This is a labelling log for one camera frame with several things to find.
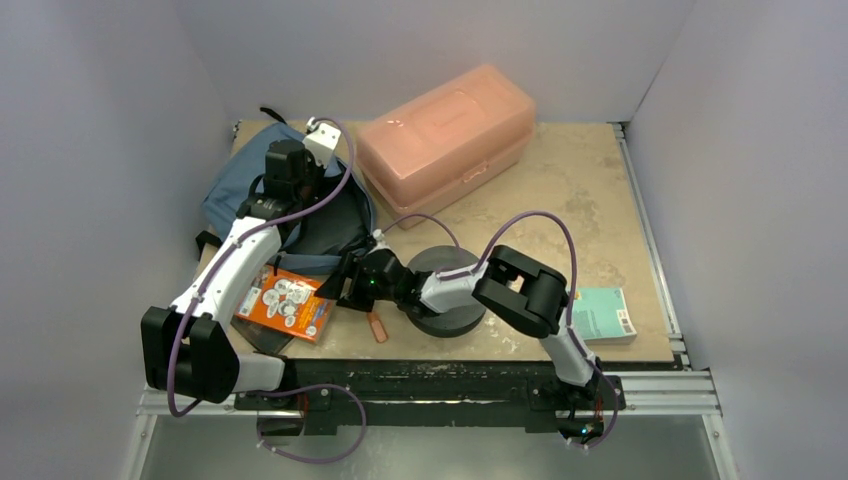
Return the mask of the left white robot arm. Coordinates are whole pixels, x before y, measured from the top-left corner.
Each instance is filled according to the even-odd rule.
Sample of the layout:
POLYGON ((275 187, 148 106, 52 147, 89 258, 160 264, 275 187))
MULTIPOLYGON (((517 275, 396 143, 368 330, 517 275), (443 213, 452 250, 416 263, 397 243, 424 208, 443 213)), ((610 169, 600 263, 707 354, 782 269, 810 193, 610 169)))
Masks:
POLYGON ((316 193, 339 143, 318 131, 302 140, 270 144, 265 170, 252 181, 228 235, 200 275, 167 307, 151 307, 141 320, 146 381, 165 392, 170 413, 182 417, 179 395, 220 403, 233 393, 259 391, 272 408, 297 399, 298 382, 282 358, 239 354, 227 332, 260 268, 279 252, 297 221, 332 199, 316 193))

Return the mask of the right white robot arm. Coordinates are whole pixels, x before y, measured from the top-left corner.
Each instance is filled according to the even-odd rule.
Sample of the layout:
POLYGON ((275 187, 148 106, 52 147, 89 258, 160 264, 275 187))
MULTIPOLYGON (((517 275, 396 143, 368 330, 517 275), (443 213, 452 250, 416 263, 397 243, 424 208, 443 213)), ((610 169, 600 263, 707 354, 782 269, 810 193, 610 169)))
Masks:
POLYGON ((596 356, 568 327, 566 278, 509 246, 496 246, 486 260, 461 247, 436 246, 407 264, 389 247, 347 254, 316 295, 366 313, 378 301, 392 302, 416 328, 437 338, 465 335, 491 312, 540 342, 569 404, 584 407, 600 394, 596 356))

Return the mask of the blue student backpack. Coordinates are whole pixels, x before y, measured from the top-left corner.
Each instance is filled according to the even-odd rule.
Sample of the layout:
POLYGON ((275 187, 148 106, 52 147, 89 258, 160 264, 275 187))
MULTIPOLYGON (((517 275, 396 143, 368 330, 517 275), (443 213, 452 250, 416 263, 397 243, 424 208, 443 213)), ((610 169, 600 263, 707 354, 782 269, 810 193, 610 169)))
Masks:
MULTIPOLYGON (((271 143, 305 137, 274 110, 266 109, 265 113, 267 120, 240 120, 234 125, 231 158, 201 202, 209 222, 195 237, 201 269, 228 234, 252 182, 265 173, 265 154, 271 143)), ((352 176, 328 205, 299 221, 268 264, 301 275, 328 274, 343 254, 363 249, 376 220, 373 199, 363 183, 352 176)))

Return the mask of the orange illustrated book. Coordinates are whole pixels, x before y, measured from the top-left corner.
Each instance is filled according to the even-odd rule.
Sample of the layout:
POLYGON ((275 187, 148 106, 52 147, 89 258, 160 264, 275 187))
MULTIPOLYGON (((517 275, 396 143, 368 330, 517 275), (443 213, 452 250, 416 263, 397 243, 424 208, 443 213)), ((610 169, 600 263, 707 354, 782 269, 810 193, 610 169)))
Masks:
POLYGON ((280 354, 297 340, 315 344, 333 308, 315 296, 319 286, 317 280, 264 266, 237 306, 232 326, 264 354, 280 354))

